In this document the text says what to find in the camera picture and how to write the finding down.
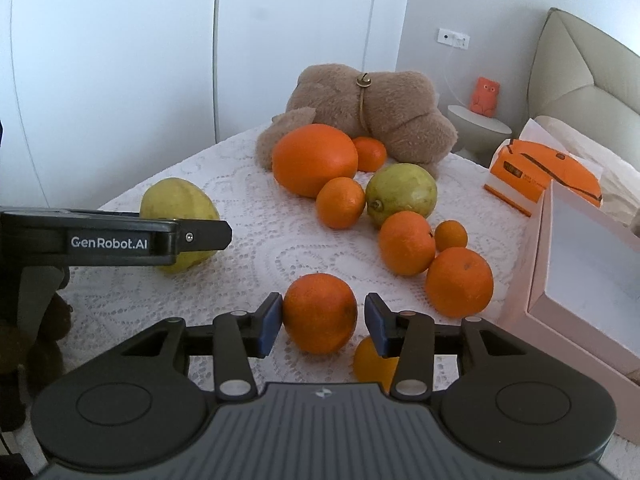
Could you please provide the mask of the orange owl figurine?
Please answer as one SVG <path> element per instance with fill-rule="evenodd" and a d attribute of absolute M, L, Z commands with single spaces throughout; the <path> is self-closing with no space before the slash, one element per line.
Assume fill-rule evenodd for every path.
<path fill-rule="evenodd" d="M 478 77 L 471 96 L 469 110 L 475 114 L 493 118 L 498 104 L 500 84 L 485 77 Z"/>

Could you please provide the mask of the white round side table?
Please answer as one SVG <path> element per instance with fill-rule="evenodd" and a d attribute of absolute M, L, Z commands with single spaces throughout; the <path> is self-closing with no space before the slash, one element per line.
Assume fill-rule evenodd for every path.
<path fill-rule="evenodd" d="M 447 117 L 458 132 L 454 154 L 489 167 L 498 146 L 512 136 L 509 126 L 495 118 L 476 114 L 461 105 L 449 105 Z"/>

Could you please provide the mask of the white wall socket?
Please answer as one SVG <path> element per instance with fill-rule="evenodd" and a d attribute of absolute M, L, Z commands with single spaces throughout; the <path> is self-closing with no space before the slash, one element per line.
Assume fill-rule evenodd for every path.
<path fill-rule="evenodd" d="M 445 46 L 468 50 L 470 44 L 470 36 L 463 32 L 454 32 L 453 30 L 440 28 L 437 32 L 436 41 Z"/>

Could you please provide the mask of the orange with stem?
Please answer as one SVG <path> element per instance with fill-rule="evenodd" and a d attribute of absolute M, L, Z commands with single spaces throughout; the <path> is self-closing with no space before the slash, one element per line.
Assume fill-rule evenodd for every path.
<path fill-rule="evenodd" d="M 431 226 L 420 214 L 399 211 L 378 232 L 378 248 L 385 265 L 400 276 L 423 273 L 436 254 Z"/>

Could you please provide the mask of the brown plush toy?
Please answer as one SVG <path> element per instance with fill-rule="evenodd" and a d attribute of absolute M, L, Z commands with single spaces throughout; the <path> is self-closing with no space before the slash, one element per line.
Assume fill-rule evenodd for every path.
<path fill-rule="evenodd" d="M 456 128 L 437 107 L 427 76 L 318 64 L 300 73 L 285 112 L 258 136 L 257 165 L 270 170 L 272 150 L 282 136 L 311 124 L 340 129 L 353 139 L 378 140 L 392 159 L 419 165 L 433 177 L 458 140 Z"/>

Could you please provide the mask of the beige upholstered headboard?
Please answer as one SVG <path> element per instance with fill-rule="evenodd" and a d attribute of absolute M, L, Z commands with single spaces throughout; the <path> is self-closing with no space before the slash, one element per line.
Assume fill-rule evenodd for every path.
<path fill-rule="evenodd" d="M 639 57 L 581 18 L 548 11 L 526 103 L 531 118 L 559 119 L 639 166 Z"/>

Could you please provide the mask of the medium tangerine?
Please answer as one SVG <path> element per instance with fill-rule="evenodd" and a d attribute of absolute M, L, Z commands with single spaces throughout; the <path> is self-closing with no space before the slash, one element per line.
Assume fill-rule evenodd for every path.
<path fill-rule="evenodd" d="M 361 185 L 352 178 L 338 177 L 325 185 L 316 197 L 319 220 L 328 228 L 351 228 L 362 215 L 366 196 Z"/>

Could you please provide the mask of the green guava fruit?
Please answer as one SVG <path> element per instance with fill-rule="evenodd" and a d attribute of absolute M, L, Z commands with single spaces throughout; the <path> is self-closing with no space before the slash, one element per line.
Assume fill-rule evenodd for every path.
<path fill-rule="evenodd" d="M 379 229 L 387 218 L 412 211 L 427 218 L 437 203 L 437 185 L 421 166 L 398 162 L 378 170 L 366 187 L 367 213 Z"/>

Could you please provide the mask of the large orange grapefruit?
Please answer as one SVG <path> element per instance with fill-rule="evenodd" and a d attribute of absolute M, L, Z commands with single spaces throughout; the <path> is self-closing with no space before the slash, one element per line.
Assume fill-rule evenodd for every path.
<path fill-rule="evenodd" d="M 273 177 L 299 196 L 315 198 L 329 180 L 352 178 L 357 169 L 354 141 L 342 130 L 327 125 L 297 128 L 272 151 Z"/>

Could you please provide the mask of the yellow-green pear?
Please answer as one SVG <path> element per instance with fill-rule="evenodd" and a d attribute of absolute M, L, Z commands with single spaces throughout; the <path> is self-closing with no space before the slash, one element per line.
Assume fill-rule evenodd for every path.
<path fill-rule="evenodd" d="M 150 186 L 142 196 L 139 214 L 145 219 L 220 219 L 212 200 L 198 186 L 180 178 Z"/>

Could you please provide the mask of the orange white package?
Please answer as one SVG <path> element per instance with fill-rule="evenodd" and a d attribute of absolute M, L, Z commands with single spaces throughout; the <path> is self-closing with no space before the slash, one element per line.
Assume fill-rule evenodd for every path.
<path fill-rule="evenodd" d="M 569 154 L 520 139 L 506 141 L 495 152 L 484 188 L 531 216 L 552 181 L 601 207 L 599 180 L 587 167 Z"/>

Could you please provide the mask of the white lace tablecloth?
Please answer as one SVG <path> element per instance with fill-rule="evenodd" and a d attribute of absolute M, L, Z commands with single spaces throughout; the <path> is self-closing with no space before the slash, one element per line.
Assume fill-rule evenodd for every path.
<path fill-rule="evenodd" d="M 264 126 L 246 130 L 156 174 L 102 209 L 137 211 L 145 190 L 158 180 L 179 177 L 199 186 L 232 227 L 232 243 L 208 261 L 179 274 L 157 268 L 77 268 L 61 296 L 72 306 L 72 329 L 59 343 L 66 372 L 168 316 L 189 326 L 209 324 L 215 315 L 253 311 L 270 292 L 284 295 L 302 275 L 329 273 L 354 292 L 358 325 L 340 352 L 312 356 L 300 352 L 285 330 L 268 358 L 251 360 L 256 384 L 264 382 L 353 382 L 352 355 L 367 336 L 363 299 L 377 292 L 392 310 L 408 308 L 442 318 L 427 302 L 423 275 L 400 278 L 384 266 L 378 231 L 363 214 L 349 230 L 327 229 L 314 201 L 286 192 L 254 159 Z M 484 188 L 487 170 L 457 155 L 438 170 L 438 199 L 428 218 L 432 228 L 459 221 L 468 247 L 489 263 L 495 286 L 482 312 L 495 321 L 506 299 L 528 218 Z"/>

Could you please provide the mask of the pink open box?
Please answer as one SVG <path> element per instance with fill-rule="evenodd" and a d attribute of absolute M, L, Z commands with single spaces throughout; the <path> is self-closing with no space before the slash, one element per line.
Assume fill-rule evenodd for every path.
<path fill-rule="evenodd" d="M 639 440 L 639 240 L 559 183 L 528 220 L 498 325 L 608 390 Z"/>

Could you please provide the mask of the white tissue paper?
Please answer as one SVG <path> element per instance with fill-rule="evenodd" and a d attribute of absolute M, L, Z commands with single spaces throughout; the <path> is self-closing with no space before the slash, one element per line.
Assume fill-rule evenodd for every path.
<path fill-rule="evenodd" d="M 529 118 L 518 138 L 523 141 L 548 146 L 548 148 L 553 148 L 555 151 L 567 152 L 565 146 L 559 140 L 556 140 L 554 136 L 548 133 L 545 128 L 542 128 L 541 125 L 539 125 L 533 118 Z"/>

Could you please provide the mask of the small yellow-orange citrus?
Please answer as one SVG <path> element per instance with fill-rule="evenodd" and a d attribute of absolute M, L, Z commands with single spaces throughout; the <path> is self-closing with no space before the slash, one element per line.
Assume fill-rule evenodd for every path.
<path fill-rule="evenodd" d="M 358 382 L 379 382 L 385 392 L 390 391 L 398 358 L 382 358 L 378 355 L 370 336 L 358 344 L 352 359 L 352 371 Z"/>

